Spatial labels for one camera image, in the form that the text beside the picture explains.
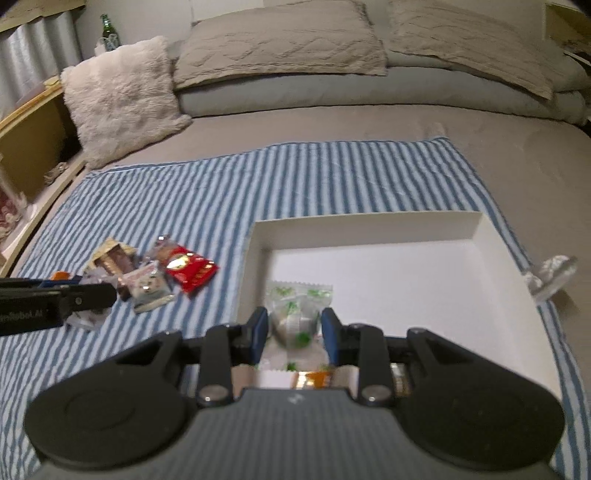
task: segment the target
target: mattress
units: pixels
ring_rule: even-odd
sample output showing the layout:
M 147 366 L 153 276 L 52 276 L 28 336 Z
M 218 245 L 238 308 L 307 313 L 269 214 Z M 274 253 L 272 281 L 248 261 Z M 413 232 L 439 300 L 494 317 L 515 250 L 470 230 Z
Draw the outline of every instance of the mattress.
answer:
M 591 286 L 591 255 L 587 250 L 591 237 L 591 194 L 587 188 L 591 140 L 571 125 L 436 106 L 257 112 L 196 119 L 181 134 L 108 168 L 188 161 L 286 141 L 423 140 L 438 135 L 449 137 L 469 158 L 534 261 L 561 252 L 579 255 L 578 276 L 566 288 L 566 294 L 556 299 L 556 306 L 590 384 L 591 358 L 585 346 L 591 343 L 591 304 L 586 295 Z M 69 192 L 81 181 L 83 176 Z M 45 225 L 67 195 L 52 209 Z M 41 247 L 29 260 L 43 253 Z M 569 352 L 560 325 L 556 340 Z M 576 371 L 574 364 L 569 368 Z M 586 415 L 588 406 L 580 408 L 572 412 L 573 418 Z M 589 439 L 584 442 L 589 451 Z M 563 458 L 563 462 L 565 471 L 580 468 L 572 458 Z

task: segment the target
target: beige pillow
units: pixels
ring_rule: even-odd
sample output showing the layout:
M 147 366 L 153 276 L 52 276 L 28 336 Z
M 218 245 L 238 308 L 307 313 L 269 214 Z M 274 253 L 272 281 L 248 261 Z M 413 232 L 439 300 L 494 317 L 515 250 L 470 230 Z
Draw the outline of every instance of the beige pillow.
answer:
M 176 88 L 277 73 L 386 75 L 386 55 L 363 5 L 312 0 L 199 22 L 183 44 Z
M 510 25 L 436 0 L 393 0 L 387 47 L 459 63 L 551 100 L 538 49 Z
M 166 39 L 124 45 L 66 68 L 64 101 L 90 168 L 162 140 L 191 123 L 173 93 Z

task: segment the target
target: white fur cushion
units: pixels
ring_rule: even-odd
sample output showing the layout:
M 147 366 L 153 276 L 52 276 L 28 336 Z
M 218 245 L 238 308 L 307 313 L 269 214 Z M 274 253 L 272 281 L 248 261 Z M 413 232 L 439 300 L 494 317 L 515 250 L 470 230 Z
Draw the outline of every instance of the white fur cushion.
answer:
M 191 123 L 173 93 L 166 39 L 124 45 L 66 68 L 64 101 L 90 168 L 162 140 Z

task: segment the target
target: green bottle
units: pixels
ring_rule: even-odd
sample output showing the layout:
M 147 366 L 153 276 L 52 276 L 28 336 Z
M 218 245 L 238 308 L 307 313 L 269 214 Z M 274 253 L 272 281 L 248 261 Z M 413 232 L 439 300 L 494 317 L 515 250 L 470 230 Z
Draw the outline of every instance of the green bottle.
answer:
M 100 18 L 103 21 L 103 42 L 105 42 L 106 51 L 112 51 L 117 47 L 121 46 L 121 42 L 119 40 L 119 34 L 107 14 L 102 14 Z

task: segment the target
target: striped cloth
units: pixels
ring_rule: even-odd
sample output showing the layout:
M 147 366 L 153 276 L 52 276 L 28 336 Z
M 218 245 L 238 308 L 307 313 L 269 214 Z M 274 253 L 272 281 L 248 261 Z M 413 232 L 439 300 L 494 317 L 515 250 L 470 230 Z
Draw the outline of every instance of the striped cloth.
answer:
M 291 143 L 209 160 L 90 173 L 43 229 L 20 276 L 79 271 L 108 236 L 145 252 L 169 233 L 221 269 L 195 299 L 180 295 L 135 315 L 117 302 L 100 331 L 75 328 L 0 339 L 0 478 L 38 466 L 22 429 L 43 389 L 162 330 L 202 335 L 231 321 L 249 229 L 261 219 L 401 210 L 486 212 L 515 262 L 529 262 L 497 205 L 449 140 Z M 589 479 L 589 411 L 579 371 L 552 303 L 540 307 L 560 374 L 567 429 L 552 460 L 568 479 Z M 185 377 L 190 391 L 195 375 Z

